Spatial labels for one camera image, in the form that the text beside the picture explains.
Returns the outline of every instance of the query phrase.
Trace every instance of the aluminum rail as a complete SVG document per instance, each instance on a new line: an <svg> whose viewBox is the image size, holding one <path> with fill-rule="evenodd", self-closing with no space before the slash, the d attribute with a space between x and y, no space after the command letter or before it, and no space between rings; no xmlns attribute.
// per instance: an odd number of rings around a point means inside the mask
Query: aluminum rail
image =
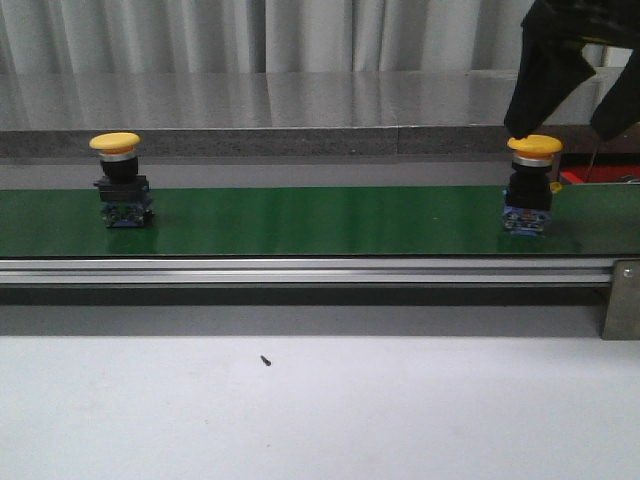
<svg viewBox="0 0 640 480"><path fill-rule="evenodd" d="M131 258L0 260L0 286L162 284L608 285L617 258Z"/></svg>

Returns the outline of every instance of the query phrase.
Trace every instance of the yellow mushroom button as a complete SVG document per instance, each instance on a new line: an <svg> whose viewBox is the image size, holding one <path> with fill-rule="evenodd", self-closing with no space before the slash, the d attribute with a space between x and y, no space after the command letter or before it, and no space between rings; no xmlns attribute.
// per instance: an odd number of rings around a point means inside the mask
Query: yellow mushroom button
<svg viewBox="0 0 640 480"><path fill-rule="evenodd" d="M115 155L132 151L138 143L140 143L140 137L135 133L113 132L93 137L89 146L101 150L104 154Z"/></svg>
<svg viewBox="0 0 640 480"><path fill-rule="evenodd" d="M529 135L521 139L512 137L507 145L525 158L545 158L562 150L562 142L547 135Z"/></svg>

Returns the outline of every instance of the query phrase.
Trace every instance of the red object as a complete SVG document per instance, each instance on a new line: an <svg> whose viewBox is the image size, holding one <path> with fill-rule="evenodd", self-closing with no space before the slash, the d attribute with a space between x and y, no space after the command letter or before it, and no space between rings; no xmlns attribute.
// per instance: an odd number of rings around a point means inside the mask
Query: red object
<svg viewBox="0 0 640 480"><path fill-rule="evenodd" d="M569 167L563 169L560 175L569 183L584 183L588 170L586 165ZM640 178L640 165L596 165L589 175L589 183L618 182L625 175Z"/></svg>

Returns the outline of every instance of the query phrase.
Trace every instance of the metal frame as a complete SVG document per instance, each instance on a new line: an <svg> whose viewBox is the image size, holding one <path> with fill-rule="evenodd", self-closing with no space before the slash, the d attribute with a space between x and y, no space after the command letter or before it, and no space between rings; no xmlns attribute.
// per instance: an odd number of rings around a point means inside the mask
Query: metal frame
<svg viewBox="0 0 640 480"><path fill-rule="evenodd" d="M640 340L640 260L616 264L602 338Z"/></svg>
<svg viewBox="0 0 640 480"><path fill-rule="evenodd" d="M0 288L376 284L611 286L608 340L640 339L640 259L270 257L0 260Z"/></svg>

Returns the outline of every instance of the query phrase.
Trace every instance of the green conveyor belt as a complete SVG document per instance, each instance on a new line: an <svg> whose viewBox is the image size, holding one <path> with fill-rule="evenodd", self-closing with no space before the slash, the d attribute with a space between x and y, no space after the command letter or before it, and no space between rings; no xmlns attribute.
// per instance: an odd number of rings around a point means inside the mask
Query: green conveyor belt
<svg viewBox="0 0 640 480"><path fill-rule="evenodd" d="M4 190L0 257L640 254L638 185L565 188L538 238L502 231L502 188L159 189L144 229L105 228L95 190Z"/></svg>

